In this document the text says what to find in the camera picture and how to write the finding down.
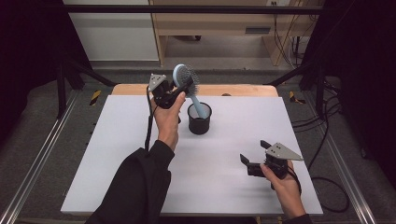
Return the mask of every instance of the brush bristles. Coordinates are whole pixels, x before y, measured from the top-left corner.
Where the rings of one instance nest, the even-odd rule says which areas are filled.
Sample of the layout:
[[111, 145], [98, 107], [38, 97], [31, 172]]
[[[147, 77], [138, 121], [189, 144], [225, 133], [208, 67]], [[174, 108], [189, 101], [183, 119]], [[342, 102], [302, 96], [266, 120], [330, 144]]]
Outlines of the brush bristles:
[[189, 93], [186, 95], [187, 97], [196, 95], [199, 91], [198, 84], [199, 84], [199, 79], [198, 76], [195, 74], [194, 70], [187, 66], [183, 65], [178, 68], [177, 70], [177, 82], [181, 85], [187, 83], [187, 79], [191, 77], [193, 80], [193, 83], [189, 86]]

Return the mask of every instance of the brush head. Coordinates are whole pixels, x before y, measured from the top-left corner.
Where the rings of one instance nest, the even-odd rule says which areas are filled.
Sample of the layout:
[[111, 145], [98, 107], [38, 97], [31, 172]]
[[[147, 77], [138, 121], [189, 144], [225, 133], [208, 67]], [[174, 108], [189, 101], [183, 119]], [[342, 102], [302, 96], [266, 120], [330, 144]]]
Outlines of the brush head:
[[178, 87], [186, 83], [191, 83], [192, 80], [192, 84], [188, 87], [186, 97], [191, 97], [198, 93], [199, 79], [191, 67], [185, 64], [178, 64], [174, 69], [173, 79]]

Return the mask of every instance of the person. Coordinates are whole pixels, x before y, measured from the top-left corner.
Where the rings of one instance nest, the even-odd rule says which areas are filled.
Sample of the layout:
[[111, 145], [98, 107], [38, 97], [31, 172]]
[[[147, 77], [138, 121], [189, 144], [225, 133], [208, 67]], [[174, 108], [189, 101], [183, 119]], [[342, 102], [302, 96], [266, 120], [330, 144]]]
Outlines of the person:
[[[175, 156], [178, 141], [178, 113], [185, 97], [182, 92], [169, 109], [157, 107], [151, 99], [158, 128], [157, 140], [149, 151], [139, 148], [121, 163], [104, 199], [86, 224], [159, 223], [171, 181], [168, 166]], [[290, 218], [289, 223], [308, 223], [309, 215], [305, 213], [292, 179], [278, 179], [265, 165], [262, 171], [273, 183], [282, 209]]]

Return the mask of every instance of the black cup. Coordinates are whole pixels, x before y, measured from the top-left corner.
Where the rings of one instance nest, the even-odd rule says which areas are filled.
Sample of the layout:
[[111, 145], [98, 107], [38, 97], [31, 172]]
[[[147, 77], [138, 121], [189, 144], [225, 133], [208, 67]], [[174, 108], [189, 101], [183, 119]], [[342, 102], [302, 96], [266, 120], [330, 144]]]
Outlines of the black cup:
[[212, 116], [212, 108], [209, 105], [202, 103], [201, 106], [206, 111], [207, 117], [202, 119], [199, 117], [194, 104], [189, 106], [187, 114], [189, 115], [189, 129], [195, 134], [204, 134], [209, 130], [210, 116]]

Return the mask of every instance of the black sleeve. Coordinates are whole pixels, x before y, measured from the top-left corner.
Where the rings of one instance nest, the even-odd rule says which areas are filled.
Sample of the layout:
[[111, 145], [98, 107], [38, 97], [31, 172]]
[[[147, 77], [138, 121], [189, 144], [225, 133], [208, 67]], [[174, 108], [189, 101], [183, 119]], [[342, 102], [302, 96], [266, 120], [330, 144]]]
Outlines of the black sleeve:
[[308, 214], [305, 214], [300, 217], [295, 217], [283, 222], [284, 224], [312, 224], [311, 217]]
[[86, 223], [157, 223], [171, 181], [168, 166], [174, 156], [159, 140], [149, 152], [139, 148], [128, 156]]

